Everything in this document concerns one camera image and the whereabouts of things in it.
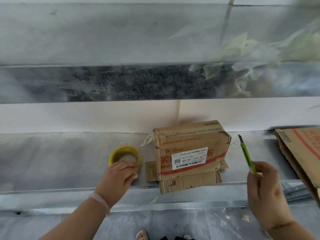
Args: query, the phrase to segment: foot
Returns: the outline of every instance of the foot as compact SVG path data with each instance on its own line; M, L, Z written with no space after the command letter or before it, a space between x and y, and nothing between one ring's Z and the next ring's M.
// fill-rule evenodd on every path
M139 231L136 236L136 240L148 240L148 235L146 231L144 230Z
M189 235L183 235L183 239L192 240L192 237L190 237Z

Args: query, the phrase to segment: brown cardboard box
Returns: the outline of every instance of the brown cardboard box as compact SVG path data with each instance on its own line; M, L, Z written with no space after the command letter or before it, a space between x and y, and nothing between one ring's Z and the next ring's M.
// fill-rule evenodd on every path
M320 206L320 128L275 132L280 150Z
M230 141L216 120L154 129L157 158L146 163L147 180L160 181L162 194L219 183Z

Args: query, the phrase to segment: yellow tape roll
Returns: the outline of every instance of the yellow tape roll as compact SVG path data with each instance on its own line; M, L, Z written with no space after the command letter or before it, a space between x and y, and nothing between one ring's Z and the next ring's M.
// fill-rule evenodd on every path
M124 153L130 153L136 157L137 165L138 165L137 171L138 171L138 169L141 166L141 161L142 161L141 155L140 155L137 148L135 148L134 146L130 146L130 145L123 145L123 146L115 149L109 157L109 166L113 165L116 161L118 161L119 157Z

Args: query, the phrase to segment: person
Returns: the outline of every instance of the person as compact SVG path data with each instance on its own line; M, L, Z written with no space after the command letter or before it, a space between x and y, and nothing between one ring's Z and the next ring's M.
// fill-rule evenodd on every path
M254 162L254 166L259 173L259 179L252 173L248 174L248 202L261 228L274 240L317 240L295 222L279 185L278 171L263 161ZM135 167L136 164L130 161L116 162L110 166L94 194L40 239L93 239L110 209L138 177ZM136 239L148 240L147 233L140 231ZM185 236L184 239L190 239L190 236Z

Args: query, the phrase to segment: clear plastic bracelet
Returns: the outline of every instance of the clear plastic bracelet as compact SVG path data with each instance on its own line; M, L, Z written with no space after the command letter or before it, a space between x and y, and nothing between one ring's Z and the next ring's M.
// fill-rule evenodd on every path
M106 201L97 193L92 193L88 196L88 198L93 198L96 201L98 201L100 204L104 205L106 207L106 216L110 215L110 207L108 206L108 204L106 203Z

